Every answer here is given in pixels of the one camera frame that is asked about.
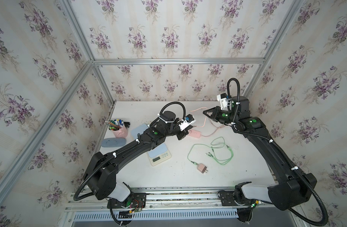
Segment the pink power strip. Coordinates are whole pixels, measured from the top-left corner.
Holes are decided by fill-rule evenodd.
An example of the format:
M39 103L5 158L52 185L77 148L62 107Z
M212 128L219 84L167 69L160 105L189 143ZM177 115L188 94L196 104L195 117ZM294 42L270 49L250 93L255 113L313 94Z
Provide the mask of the pink power strip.
M201 132L200 131L197 131L197 130L194 130L194 129L190 129L188 130L188 136L190 137L193 137L193 138L197 138L199 139L201 137Z

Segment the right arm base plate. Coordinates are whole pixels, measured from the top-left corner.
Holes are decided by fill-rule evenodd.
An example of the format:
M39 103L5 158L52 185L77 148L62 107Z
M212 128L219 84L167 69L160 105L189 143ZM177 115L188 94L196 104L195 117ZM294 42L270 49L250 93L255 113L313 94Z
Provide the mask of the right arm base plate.
M222 206L241 206L244 208L254 208L259 204L259 202L255 199L245 198L243 193L238 190L220 190L217 193L217 196L220 199Z

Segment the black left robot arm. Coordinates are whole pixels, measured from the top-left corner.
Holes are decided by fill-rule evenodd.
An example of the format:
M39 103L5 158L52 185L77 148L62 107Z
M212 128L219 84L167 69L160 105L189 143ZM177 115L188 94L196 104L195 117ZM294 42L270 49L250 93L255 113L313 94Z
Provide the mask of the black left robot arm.
M183 103L175 101L166 104L135 140L115 151L106 154L98 152L92 156L82 183L73 196L74 201L95 196L98 200L126 202L132 190L125 183L117 183L116 175L143 153L163 144L167 137L176 136L179 141L185 138L194 122L195 118L186 113Z

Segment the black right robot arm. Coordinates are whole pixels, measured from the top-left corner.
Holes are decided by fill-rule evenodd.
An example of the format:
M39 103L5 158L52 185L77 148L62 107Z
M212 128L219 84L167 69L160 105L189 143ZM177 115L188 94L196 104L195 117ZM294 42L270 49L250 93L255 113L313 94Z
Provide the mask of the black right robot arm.
M249 100L230 91L218 96L221 103L218 107L205 110L203 114L214 122L231 127L234 133L243 135L259 151L273 171L277 184L272 186L253 185L243 182L235 186L233 200L242 206L238 210L238 220L242 223L252 219L254 201L272 204L281 211L289 210L304 222L323 227L329 221L324 202L315 191L317 179L312 173L306 174L295 165L285 151L275 142L266 125L258 117L252 117L249 111ZM311 220L294 207L309 201L311 196L317 201L321 213L318 221Z

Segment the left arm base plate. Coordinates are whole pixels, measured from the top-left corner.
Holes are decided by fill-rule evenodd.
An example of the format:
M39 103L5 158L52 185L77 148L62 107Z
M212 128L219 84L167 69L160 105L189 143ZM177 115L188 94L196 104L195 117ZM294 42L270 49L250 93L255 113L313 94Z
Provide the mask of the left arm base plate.
M118 201L117 199L109 199L107 203L108 209L129 209L132 212L139 212L146 206L146 193L131 193L126 200Z

